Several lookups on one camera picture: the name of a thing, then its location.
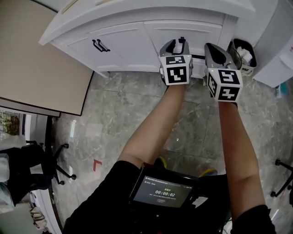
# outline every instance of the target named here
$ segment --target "black office chair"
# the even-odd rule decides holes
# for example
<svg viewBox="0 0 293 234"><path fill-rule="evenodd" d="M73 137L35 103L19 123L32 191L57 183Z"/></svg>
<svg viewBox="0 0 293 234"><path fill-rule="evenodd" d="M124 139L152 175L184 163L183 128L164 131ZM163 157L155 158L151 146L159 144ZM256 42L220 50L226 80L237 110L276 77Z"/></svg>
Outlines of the black office chair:
<svg viewBox="0 0 293 234"><path fill-rule="evenodd" d="M281 166L287 168L288 170L291 171L291 175L290 175L289 179L287 179L287 181L285 182L285 184L282 186L282 188L279 190L279 192L277 192L277 193L274 192L274 191L271 192L271 197L277 197L277 196L279 196L279 195L281 194L281 192L283 192L284 189L287 188L288 190L291 190L291 191L290 191L290 195L289 195L289 203L290 203L290 205L293 206L293 192L292 192L292 185L289 185L290 182L293 181L293 167L291 167L291 166L289 166L289 165L287 165L287 164L281 162L279 159L276 160L275 165L276 165L276 166L281 165Z"/></svg>
<svg viewBox="0 0 293 234"><path fill-rule="evenodd" d="M67 174L58 164L57 164L57 159L62 151L63 148L65 149L68 149L69 148L69 145L68 144L63 144L61 145L57 152L53 155L53 152L51 150L46 150L46 152L43 151L43 143L40 143L40 145L37 144L36 141L27 141L27 143L31 144L28 146L24 146L22 149L26 150L26 147L28 148L28 153L30 150L34 150L36 152L38 152L38 155L35 155L36 157L39 157L39 155L43 154L44 156L47 157L47 159L45 160L46 163L48 163L50 165L50 167L53 167L53 176L56 178L58 184L61 184L61 185L64 185L65 182L64 181L59 181L59 178L58 178L58 174L57 174L57 170L62 173L63 175L65 175L67 178L69 179L73 179L75 180L76 179L76 175L72 174L72 175L69 175ZM44 165L44 163L41 163L41 166L42 166L42 169L43 168L46 168L47 166Z"/></svg>
<svg viewBox="0 0 293 234"><path fill-rule="evenodd" d="M0 153L9 156L10 176L7 181L7 189L15 205L33 190L48 189L54 177L58 184L63 185L64 181L59 181L57 170L68 178L76 179L76 175L68 175L57 165L60 152L63 148L68 148L68 144L61 145L53 156L53 154L48 154L48 152L52 152L51 150L44 152L43 148L35 141L28 143L32 144L23 146L21 149L11 148L0 151ZM43 174L31 174L30 168L39 164L42 167Z"/></svg>

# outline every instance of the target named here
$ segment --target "gray floor tile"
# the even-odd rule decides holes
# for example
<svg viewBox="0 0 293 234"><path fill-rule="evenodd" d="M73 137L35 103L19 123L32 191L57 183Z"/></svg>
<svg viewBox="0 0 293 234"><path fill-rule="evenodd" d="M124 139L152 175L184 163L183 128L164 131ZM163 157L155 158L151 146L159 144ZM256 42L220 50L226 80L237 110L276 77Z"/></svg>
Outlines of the gray floor tile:
<svg viewBox="0 0 293 234"><path fill-rule="evenodd" d="M134 132L159 101L159 97L119 93L106 133L115 136L125 131Z"/></svg>
<svg viewBox="0 0 293 234"><path fill-rule="evenodd" d="M183 154L200 156L206 133L209 106L183 102L165 149Z"/></svg>
<svg viewBox="0 0 293 234"><path fill-rule="evenodd" d="M288 82L289 95L276 99L274 89L244 77L244 90L239 112L254 146L266 203L278 233L286 233L293 217L288 205L288 191L271 198L287 179L289 172L274 166L276 158L292 162L293 154L293 82ZM201 80L192 79L169 139L160 155L168 169L199 176L209 168L225 173L222 138L217 103L210 98ZM53 135L57 148L69 143L58 160L66 171L69 167L77 180L65 185L53 180L55 201L62 223L98 187L108 174L129 137L160 101L165 85L159 74L112 72L109 78L94 74L81 117L62 114L54 122ZM93 171L94 160L97 165Z"/></svg>
<svg viewBox="0 0 293 234"><path fill-rule="evenodd" d="M225 174L223 158L217 160L196 157L165 150L160 154L167 162L167 169L179 173L200 176L205 170L214 168L219 174Z"/></svg>
<svg viewBox="0 0 293 234"><path fill-rule="evenodd" d="M121 72L120 91L162 97L166 85L157 72Z"/></svg>
<svg viewBox="0 0 293 234"><path fill-rule="evenodd" d="M215 99L211 98L208 87L202 84L203 79L191 78L185 92L184 100L208 106L218 106Z"/></svg>
<svg viewBox="0 0 293 234"><path fill-rule="evenodd" d="M222 135L218 108L210 108L201 156L212 159L223 157Z"/></svg>

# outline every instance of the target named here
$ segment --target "yellow object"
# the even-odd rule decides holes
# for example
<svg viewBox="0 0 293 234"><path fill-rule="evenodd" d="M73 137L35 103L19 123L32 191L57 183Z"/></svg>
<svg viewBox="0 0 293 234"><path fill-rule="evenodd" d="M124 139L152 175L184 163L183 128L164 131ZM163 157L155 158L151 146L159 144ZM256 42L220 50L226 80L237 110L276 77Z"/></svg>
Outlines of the yellow object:
<svg viewBox="0 0 293 234"><path fill-rule="evenodd" d="M210 168L210 169L207 169L205 170L204 172L201 173L201 175L199 177L203 177L205 176L205 174L209 173L209 172L212 172L212 171L217 171L216 169L214 168Z"/></svg>
<svg viewBox="0 0 293 234"><path fill-rule="evenodd" d="M162 158L161 156L158 157L158 159L160 159L164 165L164 168L167 169L167 163L166 160L164 158Z"/></svg>

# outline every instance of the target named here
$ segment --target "white appliance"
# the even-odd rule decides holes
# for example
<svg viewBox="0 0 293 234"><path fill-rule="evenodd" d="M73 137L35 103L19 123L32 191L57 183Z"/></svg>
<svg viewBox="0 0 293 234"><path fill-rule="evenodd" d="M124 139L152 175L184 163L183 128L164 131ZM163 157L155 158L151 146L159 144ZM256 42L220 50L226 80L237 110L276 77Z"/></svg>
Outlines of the white appliance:
<svg viewBox="0 0 293 234"><path fill-rule="evenodd" d="M274 88L293 77L293 0L279 0L255 54L255 80Z"/></svg>

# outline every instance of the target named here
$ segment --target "timer display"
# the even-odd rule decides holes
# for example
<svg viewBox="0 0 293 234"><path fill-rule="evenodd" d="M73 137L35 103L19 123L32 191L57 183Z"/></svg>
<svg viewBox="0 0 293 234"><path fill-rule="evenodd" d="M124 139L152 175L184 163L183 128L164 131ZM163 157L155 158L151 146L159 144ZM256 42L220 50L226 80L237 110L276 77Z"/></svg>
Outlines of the timer display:
<svg viewBox="0 0 293 234"><path fill-rule="evenodd" d="M145 176L134 201L166 207L181 207L192 187Z"/></svg>

